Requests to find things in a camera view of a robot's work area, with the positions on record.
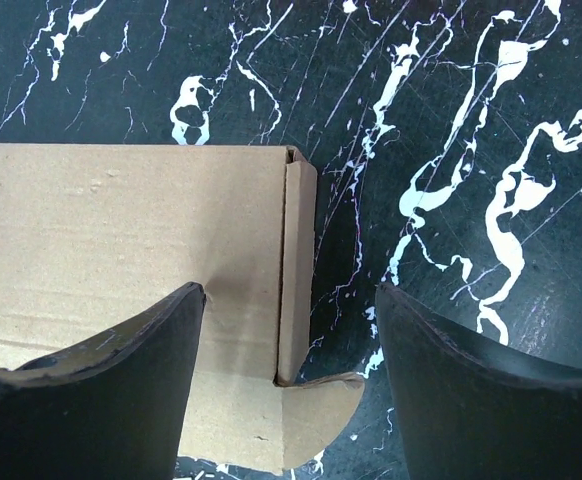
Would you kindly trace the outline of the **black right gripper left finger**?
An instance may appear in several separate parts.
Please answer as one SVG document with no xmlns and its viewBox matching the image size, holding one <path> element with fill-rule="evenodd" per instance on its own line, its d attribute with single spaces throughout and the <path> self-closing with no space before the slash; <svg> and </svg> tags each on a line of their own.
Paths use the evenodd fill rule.
<svg viewBox="0 0 582 480">
<path fill-rule="evenodd" d="M 0 479 L 171 478 L 205 304 L 190 282 L 84 341 L 0 368 Z"/>
</svg>

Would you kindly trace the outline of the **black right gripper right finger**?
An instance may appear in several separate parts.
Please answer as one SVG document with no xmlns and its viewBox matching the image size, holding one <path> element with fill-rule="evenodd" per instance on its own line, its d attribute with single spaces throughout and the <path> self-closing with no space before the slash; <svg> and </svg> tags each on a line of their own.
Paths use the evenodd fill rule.
<svg viewBox="0 0 582 480">
<path fill-rule="evenodd" d="M 398 287 L 379 339 L 413 479 L 582 479 L 582 369 L 504 346 Z"/>
</svg>

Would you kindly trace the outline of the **brown cardboard box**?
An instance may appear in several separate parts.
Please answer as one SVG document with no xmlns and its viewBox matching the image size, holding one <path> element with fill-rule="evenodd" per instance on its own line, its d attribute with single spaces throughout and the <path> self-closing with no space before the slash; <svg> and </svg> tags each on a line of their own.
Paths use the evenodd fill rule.
<svg viewBox="0 0 582 480">
<path fill-rule="evenodd" d="M 0 367 L 112 327 L 187 282 L 207 304 L 179 452 L 279 474 L 364 391 L 298 384 L 316 169 L 289 146 L 0 144 Z"/>
</svg>

